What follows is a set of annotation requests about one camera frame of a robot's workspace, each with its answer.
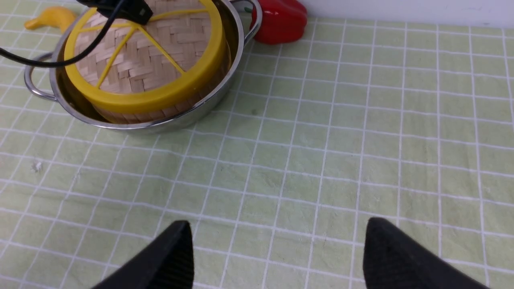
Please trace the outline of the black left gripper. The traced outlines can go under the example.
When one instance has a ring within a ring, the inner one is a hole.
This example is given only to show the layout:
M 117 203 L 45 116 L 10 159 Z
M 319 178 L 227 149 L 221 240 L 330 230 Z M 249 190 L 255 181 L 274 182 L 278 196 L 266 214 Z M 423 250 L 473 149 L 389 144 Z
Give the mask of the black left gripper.
M 81 5 L 94 8 L 105 18 L 125 19 L 145 25 L 153 16 L 153 11 L 144 0 L 78 0 Z

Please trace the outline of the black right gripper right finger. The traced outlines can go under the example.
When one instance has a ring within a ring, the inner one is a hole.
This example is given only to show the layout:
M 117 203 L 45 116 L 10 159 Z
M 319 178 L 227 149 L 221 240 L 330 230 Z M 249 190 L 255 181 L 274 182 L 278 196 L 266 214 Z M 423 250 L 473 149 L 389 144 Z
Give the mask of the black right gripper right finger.
M 385 218 L 367 222 L 362 263 L 368 289 L 483 289 Z

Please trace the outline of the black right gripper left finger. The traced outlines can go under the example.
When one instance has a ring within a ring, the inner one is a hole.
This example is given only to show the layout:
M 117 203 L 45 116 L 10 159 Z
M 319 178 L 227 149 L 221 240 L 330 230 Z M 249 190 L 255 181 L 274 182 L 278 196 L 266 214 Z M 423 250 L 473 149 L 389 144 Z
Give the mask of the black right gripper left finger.
M 191 289 L 194 248 L 190 223 L 174 221 L 95 289 Z

